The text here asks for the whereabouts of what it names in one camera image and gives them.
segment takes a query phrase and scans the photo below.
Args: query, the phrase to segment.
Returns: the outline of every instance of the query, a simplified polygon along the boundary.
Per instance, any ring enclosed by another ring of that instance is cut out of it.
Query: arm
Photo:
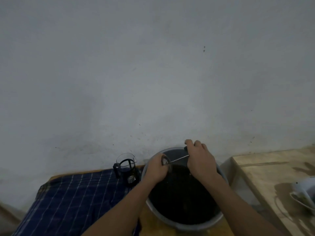
[[[220,207],[235,236],[283,235],[249,204],[243,201],[216,171],[213,155],[205,144],[186,140],[191,174],[208,190]]]
[[[151,190],[167,174],[168,167],[161,164],[162,155],[156,154],[150,160],[144,179],[117,205],[91,225],[82,236],[130,236],[132,234]]]

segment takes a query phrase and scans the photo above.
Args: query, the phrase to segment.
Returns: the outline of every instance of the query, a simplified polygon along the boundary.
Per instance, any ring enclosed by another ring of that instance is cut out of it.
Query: blue checkered cloth
[[[112,169],[59,177],[40,187],[12,236],[79,236],[128,192]]]

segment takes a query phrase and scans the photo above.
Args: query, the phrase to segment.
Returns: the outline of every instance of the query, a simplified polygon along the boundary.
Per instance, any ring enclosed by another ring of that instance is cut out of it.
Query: wooden table
[[[65,175],[72,175],[72,174],[84,174],[84,173],[91,173],[91,172],[98,172],[101,170],[92,170],[92,171],[85,171],[85,172],[77,172],[71,174],[63,174],[51,177],[49,180],[56,179],[61,176]],[[201,231],[201,232],[180,232],[167,224],[163,223],[159,220],[149,209],[147,205],[144,206],[143,210],[140,213],[140,222],[142,226],[142,230],[140,232],[140,236],[234,236],[230,226],[228,225],[226,219],[223,217],[215,226]]]
[[[289,195],[291,183],[315,175],[315,147],[236,156],[232,161],[276,226],[288,235],[315,235],[315,217]]]

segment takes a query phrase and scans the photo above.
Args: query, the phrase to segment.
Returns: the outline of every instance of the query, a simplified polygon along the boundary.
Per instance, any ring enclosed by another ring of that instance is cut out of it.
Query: hand
[[[213,155],[208,151],[206,144],[201,144],[200,141],[187,139],[185,141],[189,154],[187,167],[190,173],[201,183],[207,178],[217,176],[216,163]]]
[[[144,180],[150,181],[154,186],[163,180],[167,174],[168,166],[162,166],[161,158],[164,154],[157,153],[149,161]]]

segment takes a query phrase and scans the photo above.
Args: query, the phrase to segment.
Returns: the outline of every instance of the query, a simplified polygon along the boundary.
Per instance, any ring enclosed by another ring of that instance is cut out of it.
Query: dark liquid
[[[149,199],[163,216],[182,224],[204,223],[220,211],[189,169],[179,165],[173,165],[172,172],[153,188]]]

